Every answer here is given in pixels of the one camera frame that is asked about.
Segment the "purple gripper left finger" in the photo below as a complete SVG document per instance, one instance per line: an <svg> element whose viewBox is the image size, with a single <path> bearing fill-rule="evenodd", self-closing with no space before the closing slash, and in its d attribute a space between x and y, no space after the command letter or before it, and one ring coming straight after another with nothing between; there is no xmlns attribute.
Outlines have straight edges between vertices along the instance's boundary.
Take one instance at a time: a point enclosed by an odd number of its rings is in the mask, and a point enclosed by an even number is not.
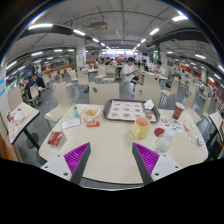
<svg viewBox="0 0 224 224"><path fill-rule="evenodd" d="M57 154L42 169L79 185L90 153L90 143L85 143L65 155Z"/></svg>

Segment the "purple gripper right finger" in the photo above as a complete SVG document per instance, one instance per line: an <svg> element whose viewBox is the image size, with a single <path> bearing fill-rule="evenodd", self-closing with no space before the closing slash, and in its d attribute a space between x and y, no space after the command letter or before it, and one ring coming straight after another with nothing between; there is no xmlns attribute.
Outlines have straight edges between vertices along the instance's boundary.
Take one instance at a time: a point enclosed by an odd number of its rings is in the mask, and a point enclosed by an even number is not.
<svg viewBox="0 0 224 224"><path fill-rule="evenodd" d="M137 143L132 145L132 153L144 185L182 169L182 167L167 154L159 155Z"/></svg>

